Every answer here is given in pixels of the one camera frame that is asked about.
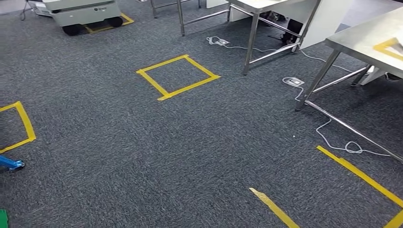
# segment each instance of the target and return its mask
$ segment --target table top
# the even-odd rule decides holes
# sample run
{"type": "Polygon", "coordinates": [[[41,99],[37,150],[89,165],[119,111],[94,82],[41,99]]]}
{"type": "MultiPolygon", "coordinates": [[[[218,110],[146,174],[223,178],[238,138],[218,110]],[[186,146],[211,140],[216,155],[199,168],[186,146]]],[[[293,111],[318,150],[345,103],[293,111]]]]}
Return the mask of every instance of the table top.
{"type": "Polygon", "coordinates": [[[278,4],[294,4],[305,0],[227,0],[237,6],[246,9],[249,12],[267,12],[270,7],[278,4]]]}
{"type": "Polygon", "coordinates": [[[325,40],[327,46],[392,74],[403,74],[403,61],[374,49],[375,45],[403,32],[403,7],[363,24],[345,29],[325,40]]]}

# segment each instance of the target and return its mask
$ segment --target metal frame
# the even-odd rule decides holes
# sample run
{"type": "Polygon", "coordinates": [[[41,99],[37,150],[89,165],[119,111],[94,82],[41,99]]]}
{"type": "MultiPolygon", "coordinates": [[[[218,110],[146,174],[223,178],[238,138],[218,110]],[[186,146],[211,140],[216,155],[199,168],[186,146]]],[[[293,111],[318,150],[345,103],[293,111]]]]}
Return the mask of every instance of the metal frame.
{"type": "MultiPolygon", "coordinates": [[[[151,2],[151,8],[153,8],[153,15],[154,15],[154,18],[158,18],[158,16],[157,16],[157,9],[158,9],[158,8],[162,8],[162,7],[165,7],[165,6],[171,6],[171,5],[178,4],[177,2],[170,2],[170,3],[161,4],[161,5],[155,5],[154,0],[150,0],[150,2],[151,2]]],[[[202,4],[201,4],[202,2],[201,2],[201,0],[198,0],[198,3],[199,3],[199,8],[201,8],[201,7],[202,7],[202,4]]]]}
{"type": "Polygon", "coordinates": [[[317,88],[317,85],[322,81],[323,77],[325,76],[325,74],[328,72],[329,68],[332,66],[332,64],[335,62],[335,60],[337,59],[337,57],[339,56],[340,51],[338,50],[333,50],[332,54],[329,56],[329,58],[327,59],[325,65],[322,67],[322,69],[320,70],[320,72],[318,73],[318,75],[316,76],[315,80],[313,81],[313,83],[311,84],[310,88],[304,93],[303,97],[300,99],[300,101],[297,103],[297,107],[296,107],[296,111],[300,111],[304,105],[309,105],[313,108],[315,108],[316,110],[320,111],[321,113],[323,113],[324,115],[326,115],[327,117],[331,118],[332,120],[337,121],[338,123],[340,123],[342,126],[348,128],[349,130],[351,130],[352,132],[354,132],[355,134],[361,136],[362,138],[364,138],[365,140],[369,141],[370,143],[372,143],[373,145],[381,148],[384,152],[386,152],[387,154],[389,154],[391,157],[397,159],[398,161],[400,161],[401,163],[403,163],[403,157],[399,156],[398,154],[395,154],[391,151],[389,151],[388,149],[386,149],[385,147],[381,146],[380,144],[376,143],[375,141],[371,140],[370,138],[368,138],[367,136],[365,136],[364,134],[362,134],[361,132],[359,132],[358,130],[356,130],[355,128],[351,127],[350,125],[348,125],[347,123],[343,122],[342,120],[338,119],[337,117],[335,117],[334,115],[332,115],[331,113],[327,112],[326,110],[322,109],[321,107],[319,107],[318,105],[314,104],[313,102],[309,101],[308,98],[312,95],[315,94],[317,92],[320,92],[326,88],[329,88],[331,86],[334,86],[342,81],[345,81],[353,76],[357,75],[357,78],[354,80],[354,82],[351,84],[351,86],[356,86],[358,84],[358,82],[361,80],[361,78],[365,75],[365,73],[368,71],[368,69],[371,67],[370,65],[367,65],[366,67],[359,69],[355,72],[352,72],[351,74],[348,74],[338,80],[335,80],[331,83],[328,83],[322,87],[317,88]]]}
{"type": "Polygon", "coordinates": [[[274,22],[271,22],[271,21],[269,21],[267,19],[259,17],[259,14],[262,13],[262,11],[261,11],[262,9],[255,9],[255,11],[252,12],[252,13],[247,12],[247,11],[235,6],[234,4],[235,4],[236,1],[232,2],[231,0],[229,0],[229,7],[226,10],[222,10],[222,11],[219,11],[219,12],[216,12],[216,13],[201,17],[201,18],[197,18],[197,19],[193,19],[193,20],[184,22],[183,21],[183,12],[182,12],[182,2],[184,2],[184,1],[188,1],[188,0],[176,0],[176,4],[178,6],[179,22],[180,22],[180,25],[181,25],[181,34],[182,34],[182,36],[185,36],[185,27],[184,27],[185,25],[188,25],[188,24],[200,21],[200,20],[204,20],[204,19],[207,19],[207,18],[211,18],[211,17],[217,16],[217,15],[223,14],[223,13],[227,13],[227,21],[229,22],[230,21],[231,8],[234,8],[234,9],[240,11],[240,12],[243,12],[243,13],[248,14],[248,15],[253,17],[252,25],[251,25],[251,29],[250,29],[250,34],[249,34],[248,51],[246,53],[246,60],[245,60],[244,69],[243,69],[243,74],[244,75],[246,75],[248,73],[249,66],[252,63],[256,63],[256,62],[258,62],[260,60],[263,60],[265,58],[271,57],[271,56],[273,56],[275,54],[278,54],[280,52],[283,52],[283,51],[286,51],[286,50],[289,50],[289,49],[295,48],[295,51],[297,51],[299,49],[299,45],[303,42],[304,37],[307,34],[309,26],[310,26],[310,24],[311,24],[311,22],[313,20],[313,17],[315,15],[316,11],[317,11],[317,8],[319,7],[319,4],[320,4],[320,0],[316,0],[317,2],[316,2],[315,6],[314,6],[314,8],[313,8],[313,10],[311,12],[311,15],[309,16],[309,19],[308,19],[308,21],[307,21],[307,23],[305,25],[305,28],[302,31],[302,34],[300,35],[300,34],[297,34],[297,33],[293,32],[293,31],[290,31],[287,28],[282,27],[282,26],[280,26],[280,25],[278,25],[278,24],[276,24],[274,22]],[[296,36],[297,38],[299,38],[299,41],[297,43],[295,43],[295,44],[290,44],[290,45],[284,46],[284,47],[280,48],[279,50],[274,51],[274,52],[272,52],[272,53],[270,53],[268,55],[265,55],[263,57],[260,57],[260,58],[252,60],[253,44],[255,42],[256,30],[257,30],[257,27],[258,27],[258,21],[259,20],[261,20],[264,23],[269,24],[269,25],[271,25],[271,26],[273,26],[275,28],[278,28],[278,29],[280,29],[282,31],[288,32],[288,33],[296,36]]]}

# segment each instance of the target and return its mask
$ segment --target white cable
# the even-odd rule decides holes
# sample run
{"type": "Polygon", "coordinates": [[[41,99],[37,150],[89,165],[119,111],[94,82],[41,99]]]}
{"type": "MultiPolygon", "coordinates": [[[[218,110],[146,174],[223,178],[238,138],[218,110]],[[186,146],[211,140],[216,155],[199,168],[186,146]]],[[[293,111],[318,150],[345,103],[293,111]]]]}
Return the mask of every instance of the white cable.
{"type": "Polygon", "coordinates": [[[322,125],[322,126],[316,128],[316,132],[325,140],[326,144],[327,144],[330,148],[335,149],[335,150],[346,151],[346,152],[349,152],[349,153],[369,152],[369,153],[373,153],[373,154],[380,155],[380,156],[390,157],[389,154],[381,154],[381,153],[375,153],[375,152],[368,151],[368,150],[363,150],[363,148],[361,148],[361,146],[360,146],[358,143],[353,142],[353,141],[349,141],[349,142],[344,146],[344,148],[337,148],[337,147],[331,146],[330,143],[329,143],[329,141],[326,139],[326,137],[325,137],[321,132],[319,132],[319,129],[321,129],[322,127],[328,125],[330,122],[332,122],[332,119],[330,119],[330,120],[329,120],[327,123],[325,123],[324,125],[322,125]],[[356,146],[358,147],[358,150],[357,150],[357,151],[354,151],[354,150],[348,149],[348,146],[350,146],[351,144],[356,145],[356,146]]]}
{"type": "MultiPolygon", "coordinates": [[[[222,45],[222,44],[220,44],[220,43],[218,43],[218,41],[216,41],[216,42],[213,42],[213,38],[217,38],[218,40],[221,40],[219,37],[207,37],[206,38],[206,40],[208,40],[208,42],[209,42],[209,44],[210,45],[214,45],[214,44],[218,44],[218,45],[220,45],[220,46],[224,46],[224,47],[226,47],[226,48],[228,48],[228,49],[231,49],[231,48],[241,48],[241,49],[247,49],[246,47],[238,47],[238,46],[234,46],[234,47],[229,47],[229,46],[227,46],[227,45],[222,45]]],[[[260,52],[266,52],[266,51],[277,51],[276,49],[267,49],[267,50],[260,50],[259,48],[253,48],[253,49],[255,49],[255,50],[257,50],[257,51],[260,51],[260,52]]]]}
{"type": "MultiPolygon", "coordinates": [[[[283,81],[284,83],[286,83],[286,80],[287,80],[287,79],[292,79],[292,78],[291,78],[291,77],[285,77],[285,78],[283,78],[282,81],[283,81]]],[[[302,87],[300,87],[300,86],[297,86],[297,85],[290,85],[290,86],[296,87],[296,88],[300,88],[300,89],[301,89],[301,92],[299,92],[298,96],[296,96],[296,97],[294,98],[296,101],[300,101],[298,98],[301,96],[302,92],[304,92],[304,88],[302,88],[302,87]]],[[[346,152],[349,152],[349,153],[369,152],[369,153],[373,153],[373,154],[380,155],[380,156],[390,157],[389,154],[381,154],[381,153],[375,153],[375,152],[368,151],[368,150],[363,150],[363,148],[362,148],[358,143],[353,142],[353,141],[348,142],[348,143],[344,146],[344,148],[337,148],[337,147],[331,146],[330,143],[329,143],[329,141],[326,139],[326,137],[325,137],[321,132],[319,132],[319,129],[321,129],[322,127],[328,125],[330,122],[332,122],[332,119],[330,119],[330,120],[329,120],[327,123],[325,123],[324,125],[322,125],[322,126],[316,128],[316,132],[325,140],[326,144],[327,144],[330,148],[335,149],[335,150],[346,151],[346,152]],[[351,144],[356,145],[356,146],[358,147],[358,150],[357,150],[357,151],[350,150],[348,147],[349,147],[351,144]]]]}
{"type": "MultiPolygon", "coordinates": [[[[285,78],[283,78],[283,82],[284,82],[285,84],[287,84],[287,85],[290,85],[290,84],[288,84],[288,83],[285,81],[285,80],[287,80],[287,79],[292,79],[292,78],[291,78],[291,77],[285,77],[285,78]]],[[[296,96],[296,97],[294,98],[296,101],[300,101],[298,98],[299,98],[299,96],[301,96],[302,92],[304,92],[304,88],[299,87],[299,86],[297,86],[297,85],[290,85],[290,86],[293,86],[293,87],[296,87],[296,88],[300,88],[300,89],[301,89],[301,92],[299,92],[298,96],[296,96]]]]}
{"type": "MultiPolygon", "coordinates": [[[[298,44],[298,46],[299,46],[299,51],[300,51],[304,56],[306,56],[306,57],[308,57],[308,58],[311,58],[311,59],[320,60],[320,61],[322,61],[322,62],[324,62],[324,63],[326,62],[324,59],[315,58],[315,57],[312,57],[312,56],[307,55],[307,54],[301,49],[301,46],[300,46],[299,44],[298,44]]],[[[338,66],[338,65],[332,65],[332,66],[337,67],[337,68],[340,68],[340,69],[342,69],[342,70],[345,70],[345,71],[347,71],[347,72],[349,72],[349,73],[352,73],[351,70],[347,70],[347,69],[344,68],[344,67],[341,67],[341,66],[338,66]]]]}
{"type": "MultiPolygon", "coordinates": [[[[227,45],[225,45],[225,44],[221,44],[221,43],[219,43],[219,41],[221,41],[222,39],[219,38],[219,37],[207,37],[206,40],[208,40],[208,42],[209,42],[210,45],[215,45],[215,44],[217,44],[217,45],[220,45],[220,46],[224,46],[224,47],[226,47],[226,48],[228,48],[228,49],[231,49],[231,48],[248,49],[248,48],[246,48],[246,47],[239,47],[239,46],[229,47],[229,46],[227,46],[227,45]]],[[[282,48],[288,47],[288,46],[290,46],[290,45],[294,45],[294,44],[288,44],[288,45],[282,46],[282,47],[279,48],[279,49],[260,50],[260,49],[255,48],[255,47],[254,47],[253,49],[255,49],[255,50],[257,50],[257,51],[260,51],[260,52],[277,51],[277,50],[280,50],[280,49],[282,49],[282,48]]],[[[301,46],[300,46],[299,44],[298,44],[298,46],[299,46],[299,50],[301,51],[301,53],[302,53],[304,56],[306,56],[306,57],[308,57],[308,58],[311,58],[311,59],[320,60],[320,61],[322,61],[322,62],[324,62],[324,63],[326,62],[325,60],[323,60],[323,59],[321,59],[321,58],[316,58],[316,57],[312,57],[312,56],[307,55],[303,50],[301,50],[301,46]]],[[[352,73],[351,70],[347,70],[346,68],[343,68],[343,67],[341,67],[341,66],[338,66],[338,65],[332,65],[332,66],[337,67],[337,68],[340,68],[340,69],[342,69],[342,70],[345,70],[345,71],[347,71],[347,72],[349,72],[349,73],[352,73]]]]}
{"type": "Polygon", "coordinates": [[[385,78],[387,81],[392,82],[392,83],[396,83],[396,82],[400,81],[400,79],[390,79],[387,73],[385,74],[385,78]]]}

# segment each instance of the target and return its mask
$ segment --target green object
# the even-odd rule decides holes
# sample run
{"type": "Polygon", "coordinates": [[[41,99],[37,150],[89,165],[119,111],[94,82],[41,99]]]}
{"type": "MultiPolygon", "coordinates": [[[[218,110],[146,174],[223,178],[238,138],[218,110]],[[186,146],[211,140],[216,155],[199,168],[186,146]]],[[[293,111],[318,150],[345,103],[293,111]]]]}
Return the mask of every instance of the green object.
{"type": "Polygon", "coordinates": [[[8,228],[8,219],[6,210],[0,209],[0,228],[8,228]]]}

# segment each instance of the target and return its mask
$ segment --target floor outlet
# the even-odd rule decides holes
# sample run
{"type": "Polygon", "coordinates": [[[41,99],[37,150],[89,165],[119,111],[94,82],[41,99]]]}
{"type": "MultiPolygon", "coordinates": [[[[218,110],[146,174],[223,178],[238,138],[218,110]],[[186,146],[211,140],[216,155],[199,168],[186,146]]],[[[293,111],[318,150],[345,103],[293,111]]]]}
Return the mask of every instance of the floor outlet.
{"type": "Polygon", "coordinates": [[[290,86],[294,86],[294,87],[301,86],[302,84],[305,83],[296,77],[289,78],[289,79],[285,80],[284,82],[289,84],[290,86]]]}

